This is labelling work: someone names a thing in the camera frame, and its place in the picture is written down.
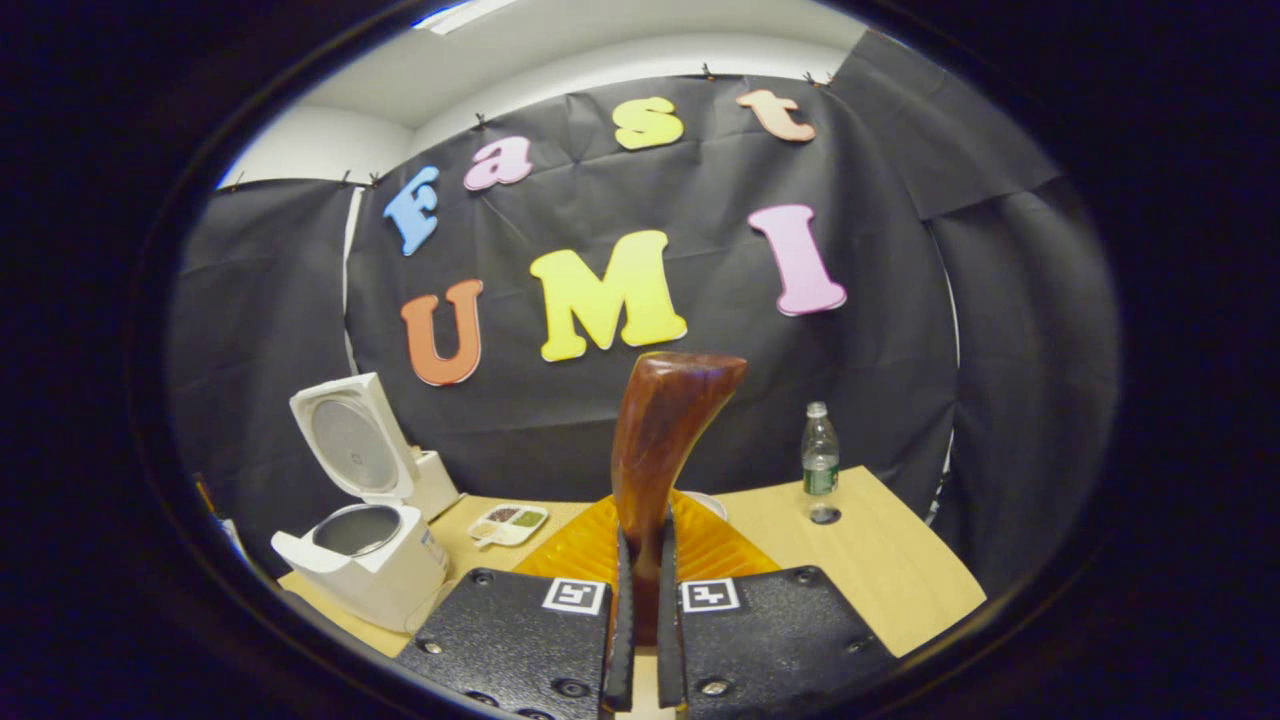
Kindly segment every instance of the ceiling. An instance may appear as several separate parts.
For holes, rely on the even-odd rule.
[[[444,36],[406,31],[302,102],[417,128],[488,85],[608,45],[722,32],[847,50],[864,27],[812,0],[518,0]]]

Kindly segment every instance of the plastic bottle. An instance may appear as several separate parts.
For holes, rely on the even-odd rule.
[[[840,473],[840,441],[836,428],[827,419],[824,402],[810,402],[806,410],[809,424],[805,425],[800,442],[800,464],[804,466],[804,492],[809,519],[820,525],[840,519],[840,510],[829,496],[836,489]]]

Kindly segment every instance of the small container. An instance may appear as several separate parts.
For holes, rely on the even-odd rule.
[[[832,502],[832,493],[840,482],[840,441],[827,418],[826,402],[810,402],[805,415],[809,423],[800,441],[800,464],[804,468],[809,519],[818,525],[829,525],[840,520],[840,509]]]
[[[490,507],[471,523],[467,534],[475,541],[476,547],[486,544],[513,547],[541,528],[547,515],[545,507],[504,502]]]

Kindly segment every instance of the ceiling light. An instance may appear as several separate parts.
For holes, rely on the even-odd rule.
[[[413,23],[413,29],[429,29],[435,35],[448,35],[460,27],[488,15],[489,13],[506,8],[516,0],[471,0],[436,10],[421,20]]]

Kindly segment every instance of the black backdrop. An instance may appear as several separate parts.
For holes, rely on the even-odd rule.
[[[174,438],[219,512],[274,577],[271,534],[302,534],[353,502],[320,468],[294,392],[351,374],[342,245],[351,187],[269,181],[214,195],[187,240],[169,316]]]
[[[800,105],[818,136],[769,135],[735,97],[772,90]],[[662,96],[685,124],[672,145],[627,151],[613,137],[618,104]],[[532,141],[532,173],[479,193],[461,177],[497,138]],[[439,227],[412,256],[383,209],[424,165],[440,179]],[[836,310],[788,318],[769,243],[754,210],[813,208],[812,232]],[[575,250],[603,275],[620,237],[667,234],[663,259],[684,338],[547,363],[539,256]],[[845,466],[892,469],[893,489],[927,510],[951,429],[955,332],[938,252],[893,167],[858,114],[824,90],[782,78],[657,78],[576,92],[492,120],[397,168],[365,192],[348,260],[347,324],[361,372],[376,370],[411,441],[442,452],[460,486],[483,495],[595,500],[609,492],[618,400],[650,350],[739,355],[748,377],[699,441],[677,482],[724,492],[800,477],[808,401],[824,400]],[[480,278],[483,359],[451,387],[410,366],[401,306]],[[452,306],[436,310],[439,352],[457,346]]]
[[[1093,489],[1120,384],[1106,259],[1036,141],[920,54],[868,32],[831,90],[858,109],[942,255],[960,369],[933,529],[992,594],[1048,559]]]
[[[756,88],[795,100],[794,115],[817,137],[769,135],[735,102]],[[655,95],[675,102],[684,136],[622,149],[612,109]],[[475,151],[513,135],[532,141],[534,172],[511,186],[463,188]],[[406,258],[384,208],[425,165],[440,170],[431,184],[439,227]],[[351,501],[310,457],[287,407],[293,392],[349,374],[340,316],[349,192],[274,182],[219,193],[193,234],[174,305],[170,383],[184,457],[276,574],[287,566],[269,547],[271,533],[301,533]],[[774,307],[778,270],[746,217],[781,204],[813,208],[827,270],[849,292],[844,306],[799,318]],[[667,283],[689,333],[644,347],[589,343],[582,357],[545,363],[532,260],[571,249],[599,275],[617,240],[641,229],[668,236]],[[605,495],[635,357],[733,354],[749,360],[748,379],[677,487],[726,492],[795,479],[804,405],[824,400],[841,465],[868,465],[924,515],[954,428],[934,529],[989,593],[1034,569],[1069,530],[1116,404],[1112,291],[1070,184],[980,95],[874,32],[828,87],[654,78],[547,100],[463,132],[364,193],[347,273],[358,372],[379,373],[407,439],[439,450],[463,491]],[[411,368],[401,307],[428,293],[443,299],[470,278],[485,286],[480,365],[463,383],[428,386]],[[442,301],[434,320],[448,357],[457,347],[452,305]]]

